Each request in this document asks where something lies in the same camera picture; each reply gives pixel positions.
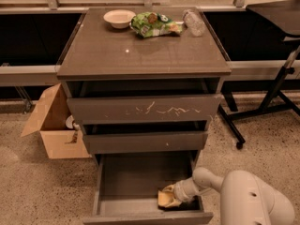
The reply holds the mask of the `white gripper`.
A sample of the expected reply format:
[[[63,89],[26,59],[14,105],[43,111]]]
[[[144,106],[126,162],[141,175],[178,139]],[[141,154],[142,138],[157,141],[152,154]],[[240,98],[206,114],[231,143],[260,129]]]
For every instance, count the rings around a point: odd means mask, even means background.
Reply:
[[[198,186],[192,178],[181,180],[162,189],[163,192],[171,192],[174,195],[165,195],[162,206],[165,208],[178,207],[181,203],[189,203],[196,196],[202,196],[210,190],[210,187]]]

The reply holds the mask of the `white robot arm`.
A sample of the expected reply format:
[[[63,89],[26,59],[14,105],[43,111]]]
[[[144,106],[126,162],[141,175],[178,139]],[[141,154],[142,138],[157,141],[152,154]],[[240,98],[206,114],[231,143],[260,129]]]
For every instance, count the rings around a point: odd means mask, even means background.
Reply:
[[[188,179],[162,189],[157,203],[163,208],[178,207],[207,189],[220,194],[221,225],[293,225],[290,200],[255,174],[241,170],[220,177],[198,167]]]

